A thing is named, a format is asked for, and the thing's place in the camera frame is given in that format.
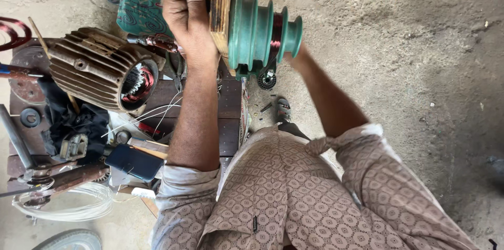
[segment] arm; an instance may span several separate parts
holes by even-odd
[[[290,63],[301,73],[327,134],[307,148],[313,156],[329,148],[336,151],[345,170],[342,183],[357,195],[373,231],[382,233],[385,221],[411,249],[477,249],[401,162],[382,137],[381,127],[367,124],[358,106],[320,69],[304,44]]]
[[[195,250],[215,206],[220,180],[218,53],[205,0],[163,0],[163,17],[186,52],[187,81],[156,196],[153,249]]]
[[[327,136],[337,137],[369,122],[359,107],[320,69],[304,42],[296,58],[287,59],[303,77]]]
[[[163,17],[186,52],[187,81],[168,164],[200,171],[219,167],[217,66],[205,0],[163,0]]]

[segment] foot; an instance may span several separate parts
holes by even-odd
[[[287,101],[287,99],[285,99],[285,98],[278,99],[277,111],[278,111],[277,122],[286,121],[286,122],[290,123],[291,109],[290,109],[290,104]]]

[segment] shirt sleeve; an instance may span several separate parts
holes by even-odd
[[[209,172],[169,165],[162,168],[152,249],[195,250],[215,206],[221,168]]]
[[[392,150],[378,124],[310,142],[315,156],[329,148],[343,166],[343,185],[362,207],[387,222],[411,249],[478,249]]]

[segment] hand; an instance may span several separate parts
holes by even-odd
[[[301,41],[301,45],[299,46],[299,51],[295,58],[292,57],[290,52],[286,52],[284,55],[285,59],[294,70],[300,72],[302,70],[302,66],[306,64],[307,60],[310,60],[312,57],[308,52],[308,47],[306,47],[306,43]]]
[[[185,51],[189,71],[217,68],[219,52],[210,35],[205,0],[163,0],[163,17]]]

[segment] rubber tyre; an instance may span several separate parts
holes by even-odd
[[[73,244],[80,244],[86,250],[101,250],[101,240],[97,234],[87,229],[71,229],[43,241],[33,250],[59,250]]]

